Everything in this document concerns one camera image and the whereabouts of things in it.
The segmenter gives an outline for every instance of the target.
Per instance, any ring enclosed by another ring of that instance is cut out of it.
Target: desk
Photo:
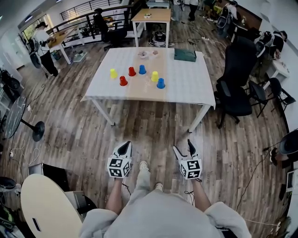
[[[151,14],[150,18],[144,18],[145,14]],[[134,28],[135,35],[135,46],[139,47],[139,40],[137,36],[136,23],[144,23],[144,30],[146,30],[146,22],[154,23],[166,23],[166,48],[169,46],[169,22],[171,21],[171,10],[170,9],[142,9],[132,19],[132,25]]]
[[[26,108],[26,100],[27,99],[25,96],[20,96],[11,107],[7,116],[6,126],[4,130],[5,138],[11,138],[15,134],[16,130],[19,128],[20,123],[22,122],[32,129],[32,137],[34,141],[41,140],[45,132],[44,122],[39,121],[35,126],[32,126],[22,119]]]
[[[147,6],[149,8],[153,8],[153,7],[165,7],[166,9],[169,9],[169,2],[168,1],[155,2],[155,0],[149,0],[146,4],[147,4]]]
[[[234,41],[238,28],[243,29],[243,30],[245,30],[245,31],[248,30],[248,29],[245,27],[245,25],[243,25],[242,23],[241,23],[241,24],[237,24],[237,23],[235,23],[235,22],[233,22],[233,21],[232,21],[232,23],[235,25],[235,30],[234,30],[234,34],[233,34],[233,36],[232,36],[231,42]]]
[[[280,60],[273,60],[266,73],[269,78],[277,78],[280,81],[280,83],[282,83],[290,76],[288,69],[283,65],[283,63]],[[264,85],[263,89],[265,90],[269,86],[269,84],[270,82],[267,82]]]
[[[62,54],[63,54],[63,56],[64,56],[66,62],[67,62],[69,65],[70,65],[70,61],[69,61],[69,58],[68,58],[67,54],[66,54],[65,51],[64,51],[64,47],[63,47],[63,45],[62,45],[62,42],[63,42],[63,41],[64,41],[70,34],[72,34],[75,30],[77,31],[77,33],[78,33],[78,35],[79,35],[79,37],[80,37],[80,39],[81,39],[82,44],[85,45],[84,40],[83,40],[83,37],[82,37],[82,34],[81,34],[81,32],[80,32],[78,26],[70,27],[70,28],[68,28],[68,29],[66,29],[66,30],[61,30],[61,31],[59,31],[59,32],[56,32],[56,33],[52,36],[52,37],[55,37],[55,38],[56,38],[56,41],[55,41],[55,42],[54,42],[54,41],[51,41],[51,42],[48,43],[48,47],[49,47],[50,49],[60,49],[60,50],[61,50],[61,52],[62,52]]]
[[[158,51],[157,56],[141,59],[139,52]],[[189,127],[193,132],[211,106],[215,107],[212,85],[202,52],[196,51],[196,62],[174,60],[174,49],[152,47],[128,47],[110,49],[97,69],[82,101],[91,100],[105,119],[113,126],[115,121],[99,99],[145,100],[203,105]],[[145,65],[147,73],[140,75],[139,65]],[[133,66],[136,76],[128,76]],[[110,78],[114,68],[118,77]],[[164,78],[166,87],[158,89],[151,81],[153,71]],[[119,77],[124,75],[127,86],[120,86]]]
[[[64,191],[48,177],[28,176],[22,186],[20,201],[26,222],[36,238],[79,237],[81,216]]]

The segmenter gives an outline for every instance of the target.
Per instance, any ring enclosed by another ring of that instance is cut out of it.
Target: yellow cup
[[[153,82],[158,82],[158,79],[159,79],[159,77],[158,77],[158,72],[157,72],[157,71],[153,71],[153,72],[152,72],[151,80],[152,80]]]
[[[115,69],[110,69],[110,74],[112,79],[117,78],[117,72]]]

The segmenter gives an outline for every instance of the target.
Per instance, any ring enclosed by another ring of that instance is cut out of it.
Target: red cup
[[[127,82],[126,78],[124,76],[121,76],[120,77],[120,85],[125,86],[127,84],[128,84],[128,82]]]
[[[133,67],[129,67],[129,76],[135,76],[136,72],[135,69]]]

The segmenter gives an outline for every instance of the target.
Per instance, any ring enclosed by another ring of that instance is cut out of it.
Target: white round table
[[[24,217],[36,238],[77,238],[82,220],[64,191],[40,174],[28,176],[20,196]]]

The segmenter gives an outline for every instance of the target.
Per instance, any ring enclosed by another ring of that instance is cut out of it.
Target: man
[[[213,11],[214,5],[217,3],[222,3],[222,0],[204,0],[205,14],[203,18],[207,18],[207,21],[214,22],[214,20],[211,19],[211,13]]]
[[[197,180],[191,180],[194,207],[178,194],[163,193],[160,183],[150,192],[147,163],[142,161],[139,168],[135,190],[124,209],[122,179],[116,178],[106,209],[88,212],[80,238],[223,238],[224,232],[227,237],[251,238],[243,218],[222,202],[211,205]]]
[[[285,31],[274,31],[272,37],[274,37],[274,40],[269,43],[269,46],[265,46],[265,52],[258,58],[255,67],[252,69],[253,76],[257,76],[257,68],[259,67],[258,76],[263,78],[273,59],[280,59],[280,53],[283,50],[284,42],[288,39],[288,35]]]
[[[197,6],[199,5],[199,0],[190,0],[190,13],[188,15],[188,20],[191,22],[191,23],[194,23],[195,22],[195,13],[196,13],[196,10],[197,10]]]
[[[49,74],[56,77],[60,73],[60,69],[57,70],[54,66],[53,60],[51,58],[50,48],[47,45],[49,41],[55,40],[55,38],[49,36],[44,30],[45,28],[47,28],[47,25],[44,21],[42,21],[36,26],[36,31],[33,35],[33,38],[38,42],[39,49],[37,54],[41,58],[42,65],[47,69]]]

